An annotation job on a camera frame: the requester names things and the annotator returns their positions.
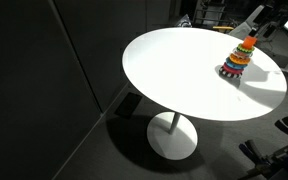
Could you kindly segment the black floor plate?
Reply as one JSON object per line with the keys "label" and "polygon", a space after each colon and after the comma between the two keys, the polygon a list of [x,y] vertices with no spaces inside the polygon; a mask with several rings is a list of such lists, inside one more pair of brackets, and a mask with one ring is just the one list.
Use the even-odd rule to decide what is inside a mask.
{"label": "black floor plate", "polygon": [[141,99],[141,95],[129,92],[115,110],[115,114],[123,118],[130,118]]}

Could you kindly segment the white table pedestal base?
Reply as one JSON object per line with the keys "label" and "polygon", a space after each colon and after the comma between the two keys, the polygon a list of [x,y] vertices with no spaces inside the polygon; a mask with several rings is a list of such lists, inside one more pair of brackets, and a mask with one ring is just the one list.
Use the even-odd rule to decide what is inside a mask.
{"label": "white table pedestal base", "polygon": [[198,144],[194,125],[177,112],[157,114],[147,126],[147,139],[158,155],[169,160],[189,157]]}

